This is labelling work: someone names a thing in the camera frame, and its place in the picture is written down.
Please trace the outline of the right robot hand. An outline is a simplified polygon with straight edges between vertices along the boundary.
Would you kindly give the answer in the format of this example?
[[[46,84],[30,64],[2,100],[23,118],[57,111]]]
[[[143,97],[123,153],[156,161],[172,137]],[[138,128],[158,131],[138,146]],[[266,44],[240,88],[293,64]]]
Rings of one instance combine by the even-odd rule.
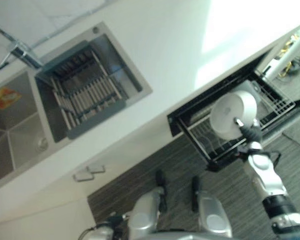
[[[234,123],[237,125],[242,136],[246,139],[248,143],[257,142],[261,143],[263,139],[263,134],[259,121],[255,118],[252,121],[252,125],[245,125],[239,118],[235,117],[233,119]]]

